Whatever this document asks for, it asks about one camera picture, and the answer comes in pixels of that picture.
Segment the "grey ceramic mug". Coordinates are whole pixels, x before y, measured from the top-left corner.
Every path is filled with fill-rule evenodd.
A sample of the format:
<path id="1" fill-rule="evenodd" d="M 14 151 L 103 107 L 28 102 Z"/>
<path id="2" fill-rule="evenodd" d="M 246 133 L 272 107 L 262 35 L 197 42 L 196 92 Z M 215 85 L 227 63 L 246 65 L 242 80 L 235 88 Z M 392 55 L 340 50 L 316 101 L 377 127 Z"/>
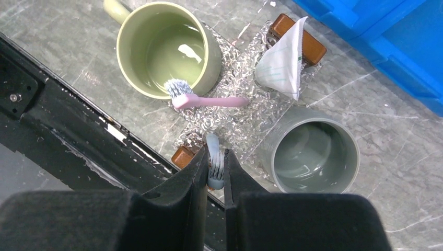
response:
<path id="1" fill-rule="evenodd" d="M 327 114 L 289 108 L 265 136 L 253 160 L 285 193 L 343 193 L 359 170 L 351 132 Z"/>

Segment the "blue three-compartment bin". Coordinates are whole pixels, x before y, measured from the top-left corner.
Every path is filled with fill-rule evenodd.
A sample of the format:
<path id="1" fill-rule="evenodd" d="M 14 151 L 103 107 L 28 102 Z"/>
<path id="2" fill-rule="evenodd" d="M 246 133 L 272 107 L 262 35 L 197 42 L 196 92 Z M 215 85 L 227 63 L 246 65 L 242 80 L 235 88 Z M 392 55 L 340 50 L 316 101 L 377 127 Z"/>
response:
<path id="1" fill-rule="evenodd" d="M 380 72 L 442 116 L 442 1 L 297 1 Z"/>

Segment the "white toothpaste tube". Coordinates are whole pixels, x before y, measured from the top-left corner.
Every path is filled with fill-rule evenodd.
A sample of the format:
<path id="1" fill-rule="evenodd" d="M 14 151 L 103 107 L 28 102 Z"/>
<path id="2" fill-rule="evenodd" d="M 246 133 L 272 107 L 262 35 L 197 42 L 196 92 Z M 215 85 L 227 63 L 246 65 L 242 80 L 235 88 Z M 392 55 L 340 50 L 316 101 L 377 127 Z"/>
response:
<path id="1" fill-rule="evenodd" d="M 268 34 L 276 42 L 258 61 L 254 77 L 263 87 L 299 99 L 302 68 L 302 39 L 307 16 L 292 20 L 281 14 L 271 24 Z"/>

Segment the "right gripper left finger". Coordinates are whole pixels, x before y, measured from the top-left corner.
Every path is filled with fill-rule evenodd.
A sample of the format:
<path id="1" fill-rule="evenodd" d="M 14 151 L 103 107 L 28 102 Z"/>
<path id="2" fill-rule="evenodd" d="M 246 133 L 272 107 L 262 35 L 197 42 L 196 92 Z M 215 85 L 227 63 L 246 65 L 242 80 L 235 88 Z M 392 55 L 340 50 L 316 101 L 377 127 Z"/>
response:
<path id="1" fill-rule="evenodd" d="M 152 190 L 30 191 L 1 205 L 1 250 L 203 250 L 209 153 Z"/>

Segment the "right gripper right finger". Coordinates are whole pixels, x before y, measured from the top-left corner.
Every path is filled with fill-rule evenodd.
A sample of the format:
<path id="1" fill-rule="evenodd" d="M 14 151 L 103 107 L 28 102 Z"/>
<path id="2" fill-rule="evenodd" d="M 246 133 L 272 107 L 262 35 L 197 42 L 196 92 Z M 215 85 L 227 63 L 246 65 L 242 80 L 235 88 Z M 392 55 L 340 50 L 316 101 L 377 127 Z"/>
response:
<path id="1" fill-rule="evenodd" d="M 364 197 L 271 193 L 225 151 L 228 250 L 390 250 L 376 209 Z"/>

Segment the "green ceramic mug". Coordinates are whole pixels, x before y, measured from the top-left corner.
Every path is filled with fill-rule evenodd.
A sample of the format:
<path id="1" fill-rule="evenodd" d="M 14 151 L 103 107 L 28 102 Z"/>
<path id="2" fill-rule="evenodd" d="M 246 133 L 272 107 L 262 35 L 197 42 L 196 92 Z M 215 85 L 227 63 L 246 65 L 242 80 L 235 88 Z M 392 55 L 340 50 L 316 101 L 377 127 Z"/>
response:
<path id="1" fill-rule="evenodd" d="M 187 81 L 207 94 L 222 71 L 222 52 L 213 33 L 189 10 L 171 2 L 151 2 L 128 10 L 120 1 L 103 9 L 121 27 L 116 57 L 127 82 L 144 96 L 168 100 L 165 82 Z"/>

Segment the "clear textured oval tray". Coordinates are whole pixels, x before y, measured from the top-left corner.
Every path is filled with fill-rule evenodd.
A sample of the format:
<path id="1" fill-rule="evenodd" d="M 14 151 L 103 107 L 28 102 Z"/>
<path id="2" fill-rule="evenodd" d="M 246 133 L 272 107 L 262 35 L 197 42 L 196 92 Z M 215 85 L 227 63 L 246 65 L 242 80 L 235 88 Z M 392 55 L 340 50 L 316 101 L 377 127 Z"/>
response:
<path id="1" fill-rule="evenodd" d="M 208 97 L 241 96 L 250 103 L 242 108 L 200 107 L 181 111 L 188 121 L 174 147 L 185 146 L 197 152 L 204 136 L 215 133 L 222 148 L 232 149 L 241 163 L 253 165 L 257 150 L 266 135 L 274 128 L 295 101 L 282 93 L 258 85 L 254 69 L 264 52 L 271 47 L 268 31 L 272 22 L 266 21 L 246 50 L 239 53 L 217 36 L 223 52 L 221 79 L 207 94 Z"/>

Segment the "light blue toothbrush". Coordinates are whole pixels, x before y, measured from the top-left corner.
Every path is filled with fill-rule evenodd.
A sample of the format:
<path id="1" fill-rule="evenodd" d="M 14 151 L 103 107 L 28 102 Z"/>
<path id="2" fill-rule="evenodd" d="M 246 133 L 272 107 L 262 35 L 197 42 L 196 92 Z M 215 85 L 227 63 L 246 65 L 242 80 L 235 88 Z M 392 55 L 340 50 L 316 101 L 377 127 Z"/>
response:
<path id="1" fill-rule="evenodd" d="M 221 190 L 224 187 L 224 151 L 220 150 L 219 138 L 213 133 L 206 135 L 206 145 L 210 159 L 207 185 L 211 189 Z"/>

